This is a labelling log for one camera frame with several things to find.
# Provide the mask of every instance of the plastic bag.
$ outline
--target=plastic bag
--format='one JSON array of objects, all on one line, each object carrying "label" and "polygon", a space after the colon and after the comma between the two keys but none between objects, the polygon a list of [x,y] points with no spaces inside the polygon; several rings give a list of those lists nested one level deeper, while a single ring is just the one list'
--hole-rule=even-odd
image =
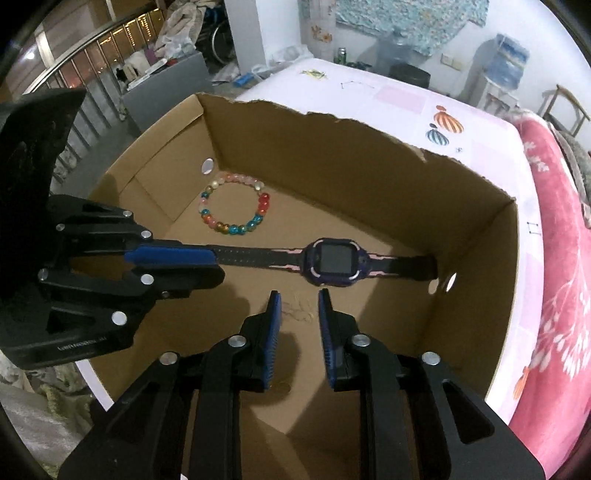
[{"label": "plastic bag", "polygon": [[261,82],[274,73],[290,67],[294,63],[312,58],[314,58],[314,56],[310,53],[307,46],[292,45],[291,47],[276,51],[271,56],[268,65],[255,65],[251,72],[254,74],[255,78]]},{"label": "plastic bag", "polygon": [[174,59],[194,51],[194,41],[189,33],[198,20],[203,23],[203,14],[192,2],[172,12],[158,35],[154,46],[156,56]]}]

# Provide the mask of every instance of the hole in box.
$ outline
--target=hole in box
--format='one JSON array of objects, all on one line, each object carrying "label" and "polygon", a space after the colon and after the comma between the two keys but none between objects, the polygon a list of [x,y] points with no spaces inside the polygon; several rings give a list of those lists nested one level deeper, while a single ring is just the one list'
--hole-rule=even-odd
[{"label": "hole in box", "polygon": [[201,173],[203,173],[204,175],[209,175],[211,172],[213,172],[214,166],[215,162],[212,158],[207,158],[206,160],[203,160],[203,163],[201,164]]}]

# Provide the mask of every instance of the can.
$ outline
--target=can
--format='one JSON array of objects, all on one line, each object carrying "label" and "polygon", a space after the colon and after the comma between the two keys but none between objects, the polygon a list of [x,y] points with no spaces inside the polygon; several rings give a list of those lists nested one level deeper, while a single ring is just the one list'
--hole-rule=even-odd
[{"label": "can", "polygon": [[347,65],[347,49],[341,47],[336,52],[335,63],[339,65]]}]

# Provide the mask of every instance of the railing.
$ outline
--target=railing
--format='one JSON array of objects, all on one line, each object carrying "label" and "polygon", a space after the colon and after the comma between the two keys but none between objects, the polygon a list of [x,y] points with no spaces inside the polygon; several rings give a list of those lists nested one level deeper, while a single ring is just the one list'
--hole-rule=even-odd
[{"label": "railing", "polygon": [[123,92],[113,70],[123,66],[132,53],[155,42],[163,23],[163,15],[154,4],[111,22],[68,49],[25,91],[79,86],[87,89],[66,148],[57,158],[51,186],[53,192],[64,183],[92,145],[125,120],[121,108]]}]

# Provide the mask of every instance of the watch strap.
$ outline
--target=watch strap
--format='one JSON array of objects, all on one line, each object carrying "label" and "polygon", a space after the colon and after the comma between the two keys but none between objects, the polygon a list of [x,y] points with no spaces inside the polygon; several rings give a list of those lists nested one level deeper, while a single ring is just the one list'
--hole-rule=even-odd
[{"label": "watch strap", "polygon": [[237,267],[272,268],[301,272],[303,266],[302,248],[253,248],[205,245],[217,256],[221,265]]},{"label": "watch strap", "polygon": [[417,281],[437,278],[437,260],[432,255],[421,257],[389,257],[368,254],[368,277],[400,277]]}]

